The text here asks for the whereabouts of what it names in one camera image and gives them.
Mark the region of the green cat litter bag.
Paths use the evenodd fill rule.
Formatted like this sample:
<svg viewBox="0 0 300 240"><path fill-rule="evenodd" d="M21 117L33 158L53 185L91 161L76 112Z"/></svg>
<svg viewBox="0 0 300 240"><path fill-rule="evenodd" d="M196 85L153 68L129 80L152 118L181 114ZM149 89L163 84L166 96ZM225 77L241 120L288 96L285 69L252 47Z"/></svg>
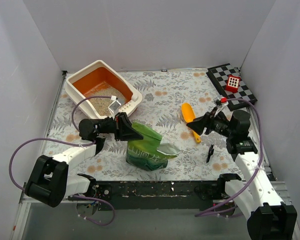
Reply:
<svg viewBox="0 0 300 240"><path fill-rule="evenodd" d="M152 128L138 122L134 122L132 127L143 139L127 142L125 160L128 164L145 171L155 171L166 168L169 160L180 154L177 146Z"/></svg>

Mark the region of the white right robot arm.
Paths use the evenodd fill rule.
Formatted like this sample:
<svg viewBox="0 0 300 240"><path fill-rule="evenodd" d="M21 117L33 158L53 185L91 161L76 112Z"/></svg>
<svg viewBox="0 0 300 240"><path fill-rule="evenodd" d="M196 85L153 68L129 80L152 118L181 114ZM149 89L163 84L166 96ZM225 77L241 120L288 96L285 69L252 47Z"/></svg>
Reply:
<svg viewBox="0 0 300 240"><path fill-rule="evenodd" d="M226 148L241 170L245 184L237 179L216 186L217 195L229 197L247 220L252 240L291 240L297 220L293 205L285 204L262 169L263 154L249 137L250 114L235 110L231 119L214 108L187 123L198 135L216 132L226 137Z"/></svg>

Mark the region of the yellow plastic litter scoop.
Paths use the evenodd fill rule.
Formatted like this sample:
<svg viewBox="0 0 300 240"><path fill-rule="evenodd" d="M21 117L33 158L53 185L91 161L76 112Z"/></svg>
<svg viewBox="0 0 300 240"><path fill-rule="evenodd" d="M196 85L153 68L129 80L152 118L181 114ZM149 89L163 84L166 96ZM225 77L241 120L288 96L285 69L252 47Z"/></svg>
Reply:
<svg viewBox="0 0 300 240"><path fill-rule="evenodd" d="M182 113L183 119L185 120L186 123L190 123L196 118L193 108L187 102L185 102L181 105L181 113ZM193 134L195 142L197 144L201 143L201 141L202 141L201 137L193 130L192 130L192 134Z"/></svg>

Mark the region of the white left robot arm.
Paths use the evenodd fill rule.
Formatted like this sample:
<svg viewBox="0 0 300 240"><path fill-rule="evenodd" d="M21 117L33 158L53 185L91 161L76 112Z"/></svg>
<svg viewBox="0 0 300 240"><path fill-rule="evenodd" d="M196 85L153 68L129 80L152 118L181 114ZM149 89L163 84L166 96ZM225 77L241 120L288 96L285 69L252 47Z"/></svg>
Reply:
<svg viewBox="0 0 300 240"><path fill-rule="evenodd" d="M83 161L96 156L104 147L103 134L113 134L116 141L143 140L124 112L105 119L85 118L80 121L79 135L87 146L73 146L53 156L41 155L25 186L25 194L50 207L58 206L65 197L81 195L85 200L96 196L97 181L87 174L70 176L69 172Z"/></svg>

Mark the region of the small black clip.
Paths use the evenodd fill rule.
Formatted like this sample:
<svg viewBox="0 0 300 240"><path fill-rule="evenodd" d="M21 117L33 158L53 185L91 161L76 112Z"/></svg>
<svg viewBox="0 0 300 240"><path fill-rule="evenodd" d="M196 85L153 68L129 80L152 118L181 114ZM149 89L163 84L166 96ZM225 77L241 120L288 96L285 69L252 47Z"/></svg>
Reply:
<svg viewBox="0 0 300 240"><path fill-rule="evenodd" d="M206 163L209 163L210 162L210 159L212 157L212 155L214 154L214 145L212 144L210 147L209 147L209 150L208 150L208 155L207 155L207 158L206 158Z"/></svg>

